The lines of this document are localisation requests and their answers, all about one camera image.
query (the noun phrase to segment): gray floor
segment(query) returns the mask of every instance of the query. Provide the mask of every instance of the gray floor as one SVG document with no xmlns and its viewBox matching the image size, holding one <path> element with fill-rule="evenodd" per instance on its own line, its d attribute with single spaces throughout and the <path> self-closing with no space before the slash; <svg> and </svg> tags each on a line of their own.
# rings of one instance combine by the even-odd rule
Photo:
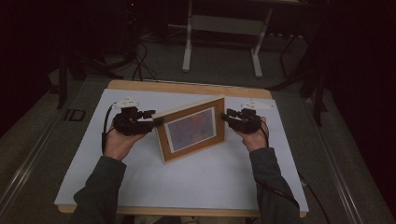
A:
<svg viewBox="0 0 396 224">
<path fill-rule="evenodd" d="M 163 81 L 264 88 L 284 80 L 278 57 L 287 41 L 282 37 L 265 38 L 260 53 L 264 78 L 257 79 L 248 49 L 197 44 L 192 49 L 191 70 L 184 73 L 181 71 L 184 46 L 177 41 L 144 40 L 148 49 L 145 64 L 152 70 L 143 68 L 143 77 L 155 71 L 156 78 Z M 297 64 L 305 47 L 304 41 L 298 40 L 290 48 L 285 56 L 288 70 Z M 139 55 L 144 55 L 142 46 Z M 134 69 L 135 64 L 116 73 L 130 79 Z M 0 190 L 3 191 L 48 124 L 59 120 L 48 138 L 41 138 L 43 151 L 35 169 L 1 223 L 66 223 L 70 217 L 60 213 L 53 201 L 109 79 L 90 73 L 83 83 L 69 80 L 70 96 L 64 110 L 56 110 L 57 96 L 47 94 L 0 139 Z M 395 223 L 331 94 L 326 91 L 324 103 L 328 112 L 322 113 L 323 127 L 319 128 L 313 121 L 309 99 L 301 99 L 298 94 L 300 85 L 273 92 L 273 96 L 297 169 L 318 195 L 331 223 Z M 63 121 L 68 108 L 87 111 L 86 118 L 82 122 Z M 310 208 L 304 223 L 326 223 L 308 187 L 304 187 L 304 192 Z"/>
</svg>

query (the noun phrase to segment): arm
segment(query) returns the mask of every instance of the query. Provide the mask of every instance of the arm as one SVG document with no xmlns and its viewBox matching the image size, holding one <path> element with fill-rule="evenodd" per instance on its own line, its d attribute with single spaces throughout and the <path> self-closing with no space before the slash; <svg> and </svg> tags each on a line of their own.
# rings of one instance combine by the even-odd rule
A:
<svg viewBox="0 0 396 224">
<path fill-rule="evenodd" d="M 238 133 L 243 144 L 249 151 L 249 157 L 253 169 L 253 176 L 257 184 L 257 201 L 264 224 L 294 224 L 301 223 L 300 208 L 293 201 L 291 189 L 280 173 L 276 154 L 273 148 L 268 147 L 265 134 L 268 136 L 268 128 L 262 118 L 262 130 L 255 133 Z M 279 190 L 290 200 L 271 191 Z"/>
<path fill-rule="evenodd" d="M 69 223 L 115 223 L 118 196 L 126 165 L 122 160 L 145 134 L 125 136 L 111 129 L 104 156 L 99 159 L 85 187 L 75 194 L 77 208 Z"/>
</svg>

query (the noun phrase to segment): person's left hand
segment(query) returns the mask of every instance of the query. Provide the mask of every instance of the person's left hand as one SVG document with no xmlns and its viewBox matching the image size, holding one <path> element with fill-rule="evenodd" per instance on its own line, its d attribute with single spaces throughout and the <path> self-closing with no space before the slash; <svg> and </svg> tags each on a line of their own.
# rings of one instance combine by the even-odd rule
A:
<svg viewBox="0 0 396 224">
<path fill-rule="evenodd" d="M 125 136 L 116 129 L 111 128 L 106 136 L 104 156 L 122 161 L 131 151 L 134 143 L 147 135 L 147 133 Z"/>
</svg>

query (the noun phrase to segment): framed picture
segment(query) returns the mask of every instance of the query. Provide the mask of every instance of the framed picture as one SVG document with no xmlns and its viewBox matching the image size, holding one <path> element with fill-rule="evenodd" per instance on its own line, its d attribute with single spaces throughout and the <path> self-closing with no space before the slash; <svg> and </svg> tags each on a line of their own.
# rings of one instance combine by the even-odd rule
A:
<svg viewBox="0 0 396 224">
<path fill-rule="evenodd" d="M 163 154 L 169 162 L 224 141 L 224 95 L 153 114 Z"/>
</svg>

